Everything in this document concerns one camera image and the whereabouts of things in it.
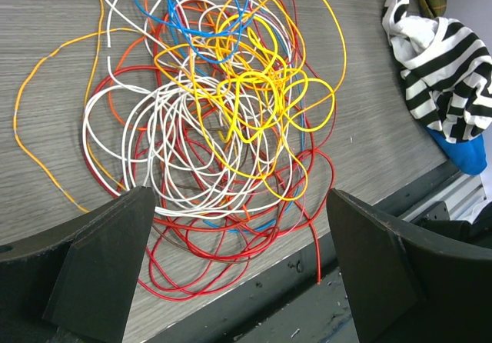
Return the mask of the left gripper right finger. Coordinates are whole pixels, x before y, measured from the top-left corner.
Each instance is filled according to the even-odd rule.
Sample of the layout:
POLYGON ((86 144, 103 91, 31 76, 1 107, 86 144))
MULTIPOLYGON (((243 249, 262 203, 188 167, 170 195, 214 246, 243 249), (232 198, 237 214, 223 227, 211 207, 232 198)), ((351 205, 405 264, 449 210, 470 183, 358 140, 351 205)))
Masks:
POLYGON ((489 342, 491 220, 395 218, 344 191, 327 216, 362 342, 489 342))

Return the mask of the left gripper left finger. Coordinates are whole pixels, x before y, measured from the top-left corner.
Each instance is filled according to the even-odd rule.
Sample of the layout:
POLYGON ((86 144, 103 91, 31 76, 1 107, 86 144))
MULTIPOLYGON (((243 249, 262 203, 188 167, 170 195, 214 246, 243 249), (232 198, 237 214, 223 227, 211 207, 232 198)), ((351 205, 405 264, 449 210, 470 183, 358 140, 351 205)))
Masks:
POLYGON ((3 342, 120 342, 155 209, 147 187, 1 246, 3 342))

